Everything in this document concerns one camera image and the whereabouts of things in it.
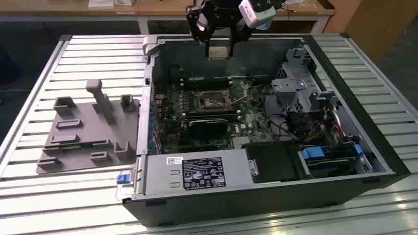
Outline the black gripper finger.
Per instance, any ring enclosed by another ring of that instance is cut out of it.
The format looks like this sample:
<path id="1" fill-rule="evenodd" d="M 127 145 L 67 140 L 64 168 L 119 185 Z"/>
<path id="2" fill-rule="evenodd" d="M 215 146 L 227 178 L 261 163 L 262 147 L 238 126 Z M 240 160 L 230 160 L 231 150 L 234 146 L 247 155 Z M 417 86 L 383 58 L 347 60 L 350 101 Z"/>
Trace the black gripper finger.
<path id="1" fill-rule="evenodd" d="M 235 44 L 249 40 L 253 34 L 253 28 L 247 26 L 242 15 L 236 15 L 234 19 L 231 19 L 227 27 L 230 29 L 228 57 L 232 57 Z"/>
<path id="2" fill-rule="evenodd" d="M 195 41 L 204 44 L 204 56 L 210 56 L 210 39 L 212 32 L 210 31 L 208 19 L 203 14 L 207 9 L 204 4 L 199 6 L 188 6 L 186 11 L 186 19 Z"/>

